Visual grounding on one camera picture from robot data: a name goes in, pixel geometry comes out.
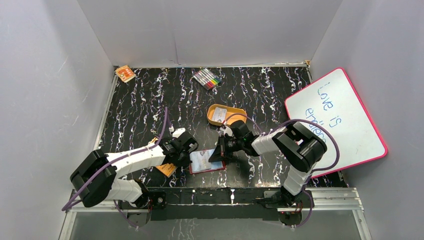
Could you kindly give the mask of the red card holder wallet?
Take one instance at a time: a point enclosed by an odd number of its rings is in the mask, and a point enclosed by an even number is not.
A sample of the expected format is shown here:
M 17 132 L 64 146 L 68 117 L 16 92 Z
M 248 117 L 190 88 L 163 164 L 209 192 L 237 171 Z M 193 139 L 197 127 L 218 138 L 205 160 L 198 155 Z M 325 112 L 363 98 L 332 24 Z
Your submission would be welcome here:
M 209 162 L 209 159 L 212 156 L 213 152 L 214 149 L 205 149 L 191 152 L 189 154 L 189 158 L 191 161 L 189 165 L 190 174 L 194 175 L 224 170 L 226 168 L 226 165 L 223 161 Z

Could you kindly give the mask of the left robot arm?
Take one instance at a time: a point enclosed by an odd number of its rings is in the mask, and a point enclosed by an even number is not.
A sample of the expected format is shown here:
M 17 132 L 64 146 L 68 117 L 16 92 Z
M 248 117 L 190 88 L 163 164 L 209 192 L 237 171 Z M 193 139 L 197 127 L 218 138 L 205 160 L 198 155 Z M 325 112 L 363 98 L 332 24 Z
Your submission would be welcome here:
M 122 177 L 165 164 L 187 167 L 190 153 L 198 146 L 196 139 L 184 131 L 125 152 L 93 150 L 70 175 L 70 182 L 86 208 L 103 201 L 125 201 L 144 208 L 152 201 L 152 194 L 140 181 Z

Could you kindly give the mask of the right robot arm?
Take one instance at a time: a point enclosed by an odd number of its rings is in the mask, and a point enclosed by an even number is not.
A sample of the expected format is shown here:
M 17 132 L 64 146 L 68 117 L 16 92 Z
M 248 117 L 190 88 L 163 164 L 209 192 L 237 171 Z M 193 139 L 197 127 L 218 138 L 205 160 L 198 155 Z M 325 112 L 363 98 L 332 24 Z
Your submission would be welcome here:
M 289 162 L 289 173 L 281 186 L 282 202 L 295 207 L 302 199 L 302 188 L 312 170 L 328 150 L 326 143 L 300 122 L 265 135 L 255 135 L 242 120 L 225 126 L 219 134 L 210 163 L 229 159 L 244 151 L 252 157 L 279 151 Z

